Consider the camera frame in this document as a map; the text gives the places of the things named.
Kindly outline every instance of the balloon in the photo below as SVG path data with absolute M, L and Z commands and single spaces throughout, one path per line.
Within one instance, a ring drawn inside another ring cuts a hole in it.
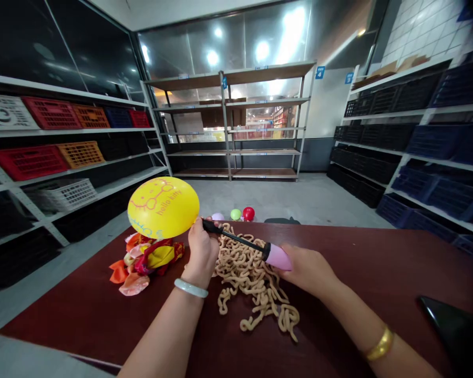
M 242 216 L 242 212 L 238 209 L 233 209 L 230 213 L 231 219 L 238 221 Z
M 256 212 L 254 211 L 253 208 L 251 207 L 246 207 L 244 210 L 243 210 L 243 218 L 246 220 L 246 221 L 251 221 L 254 219 L 254 215 L 256 215 Z
M 200 211 L 200 201 L 187 182 L 156 177 L 138 187 L 128 203 L 128 219 L 138 233 L 168 239 L 187 231 Z
M 212 215 L 212 220 L 213 221 L 223 221 L 224 220 L 224 215 L 221 213 L 215 213 Z

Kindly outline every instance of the bracelet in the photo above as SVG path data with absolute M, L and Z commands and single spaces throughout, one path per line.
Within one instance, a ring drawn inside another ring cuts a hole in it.
M 184 290 L 186 293 L 194 295 L 195 297 L 206 298 L 209 294 L 205 289 L 199 288 L 198 286 L 191 285 L 185 281 L 182 281 L 180 278 L 177 278 L 174 282 L 175 286 L 179 289 Z
M 377 345 L 375 345 L 365 354 L 366 359 L 368 361 L 375 361 L 379 358 L 382 358 L 390 351 L 390 348 L 393 345 L 393 341 L 394 332 L 391 331 L 387 325 L 385 325 L 385 330 L 384 334 L 382 335 L 382 338 L 380 339 Z

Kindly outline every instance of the red balloon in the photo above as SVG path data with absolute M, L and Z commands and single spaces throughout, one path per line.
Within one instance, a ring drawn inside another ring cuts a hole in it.
M 251 207 L 246 207 L 244 210 L 243 210 L 243 218 L 246 220 L 246 221 L 251 221 L 254 219 L 254 215 L 256 215 L 256 212 L 254 211 L 253 208 Z

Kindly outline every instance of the concrete floor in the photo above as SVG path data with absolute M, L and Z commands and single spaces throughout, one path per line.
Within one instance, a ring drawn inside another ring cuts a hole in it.
M 302 174 L 297 183 L 270 181 L 188 181 L 200 197 L 200 214 L 252 206 L 256 222 L 293 217 L 302 224 L 393 228 L 375 211 L 342 189 L 325 174 Z M 21 282 L 0 291 L 0 328 L 58 284 L 82 263 L 129 227 L 126 213 Z M 0 336 L 0 377 L 111 377 L 65 353 Z

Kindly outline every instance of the white plastic basket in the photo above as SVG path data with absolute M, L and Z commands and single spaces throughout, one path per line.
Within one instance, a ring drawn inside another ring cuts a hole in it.
M 98 195 L 88 178 L 53 180 L 25 192 L 40 209 L 48 211 L 70 211 Z
M 0 96 L 0 130 L 39 129 L 19 97 Z

